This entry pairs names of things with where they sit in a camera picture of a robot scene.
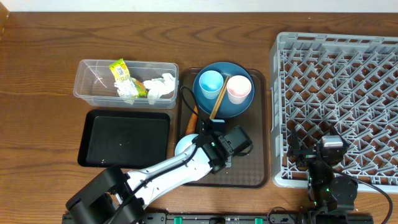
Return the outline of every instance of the chopstick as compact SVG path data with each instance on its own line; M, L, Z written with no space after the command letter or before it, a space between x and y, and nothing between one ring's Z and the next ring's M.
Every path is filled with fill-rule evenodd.
M223 87L221 88L220 94L218 95L216 104L214 105L213 111L210 114L210 119L214 119L215 118L215 116L217 114L217 111L218 111L218 108L220 108L221 102L223 101L223 98L224 98L224 95L225 95L226 83L228 82L228 80L229 80L229 76L227 76L225 78Z

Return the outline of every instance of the green connector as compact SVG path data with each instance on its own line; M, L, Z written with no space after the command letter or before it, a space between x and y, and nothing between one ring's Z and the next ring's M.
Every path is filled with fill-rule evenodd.
M182 224L182 217L174 217L174 224Z
M262 224L262 223L263 223L262 218L255 218L254 219L254 224Z

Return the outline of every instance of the clear plastic container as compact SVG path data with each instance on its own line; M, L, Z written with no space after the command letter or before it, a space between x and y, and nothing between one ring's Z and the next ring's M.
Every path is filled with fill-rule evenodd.
M162 78L163 73L170 73L175 77L174 91L161 96L152 105L147 98L119 97L114 86L115 79L109 69L113 62L115 60L82 60L77 70L73 94L92 106L155 109L171 109L175 106L178 92L178 66L175 63L124 61L130 76L140 82Z

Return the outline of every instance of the pink cup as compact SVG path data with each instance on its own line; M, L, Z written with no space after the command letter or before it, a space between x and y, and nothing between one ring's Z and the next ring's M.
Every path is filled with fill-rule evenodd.
M251 82L242 75L235 75L228 80L226 91L231 103L241 104L251 91Z

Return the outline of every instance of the plastic container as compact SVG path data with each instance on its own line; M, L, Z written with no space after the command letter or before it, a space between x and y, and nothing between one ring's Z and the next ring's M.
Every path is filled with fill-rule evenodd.
M291 130L305 148L334 126L350 144L335 169L398 193L398 38L283 32L269 64L273 182L307 188L287 157Z
M153 105L147 98L121 98L115 79L109 65L114 60L85 59L79 63L73 94L82 98L92 106L110 106L120 108L154 108L171 109L175 106L178 92L178 66L165 62L137 62L124 61L130 71L130 76L140 82L153 78L162 78L163 73L170 73L175 77L174 91L163 95Z

